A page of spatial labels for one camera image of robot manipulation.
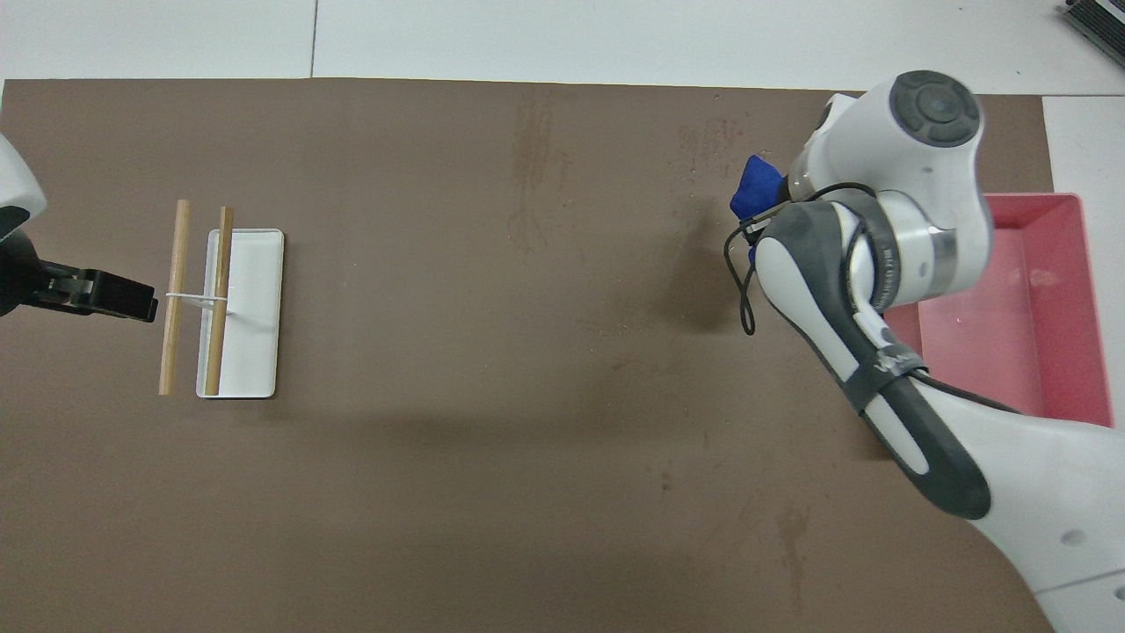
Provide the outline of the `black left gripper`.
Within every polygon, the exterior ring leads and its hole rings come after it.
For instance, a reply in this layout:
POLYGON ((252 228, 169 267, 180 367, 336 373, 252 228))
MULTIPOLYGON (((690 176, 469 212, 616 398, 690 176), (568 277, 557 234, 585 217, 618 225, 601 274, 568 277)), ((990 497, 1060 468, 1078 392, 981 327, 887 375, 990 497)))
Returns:
POLYGON ((1 317, 14 311, 40 289, 40 301, 68 309, 92 309, 120 319, 156 320, 158 299, 153 286, 92 270, 40 261, 22 230, 1 242, 1 317), (43 268, 46 286, 43 286, 43 268))

